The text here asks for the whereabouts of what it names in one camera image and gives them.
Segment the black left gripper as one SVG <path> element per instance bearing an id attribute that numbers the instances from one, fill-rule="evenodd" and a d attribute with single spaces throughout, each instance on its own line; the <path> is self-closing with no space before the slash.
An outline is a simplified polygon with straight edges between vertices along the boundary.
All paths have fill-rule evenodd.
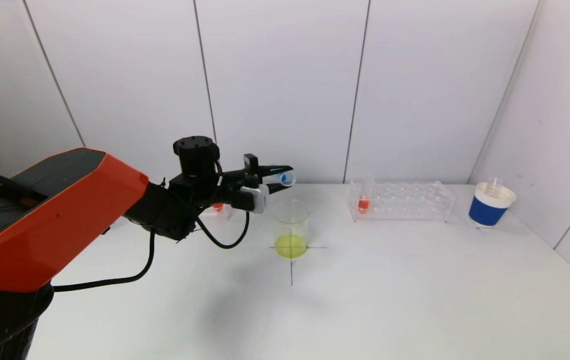
<path id="1" fill-rule="evenodd" d="M 258 157 L 252 153 L 243 155 L 244 167 L 240 170 L 224 171 L 218 186 L 218 198 L 223 202 L 251 202 L 252 194 L 243 190 L 257 187 L 257 176 L 269 177 L 293 171 L 288 165 L 260 165 Z M 289 189 L 282 183 L 260 183 L 262 195 L 271 195 Z"/>

